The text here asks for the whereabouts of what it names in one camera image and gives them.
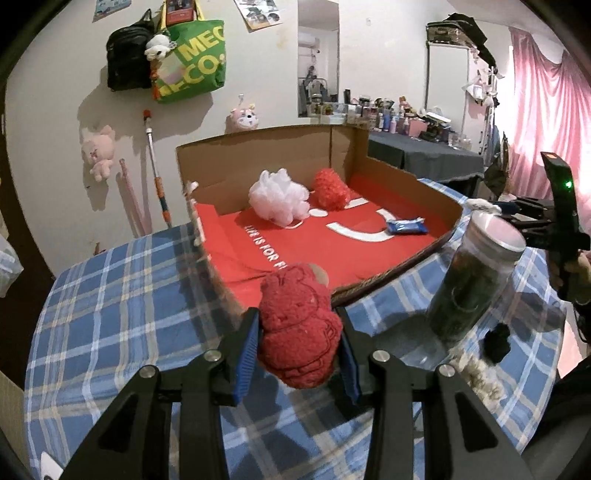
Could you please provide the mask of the person's right hand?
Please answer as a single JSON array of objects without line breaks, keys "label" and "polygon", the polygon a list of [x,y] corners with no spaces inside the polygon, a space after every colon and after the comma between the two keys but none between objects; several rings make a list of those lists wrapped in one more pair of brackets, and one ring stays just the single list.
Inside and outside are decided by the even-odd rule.
[{"label": "person's right hand", "polygon": [[576,312],[581,340],[590,344],[590,256],[580,251],[577,259],[559,265],[559,254],[546,253],[551,287],[560,299],[570,302]]}]

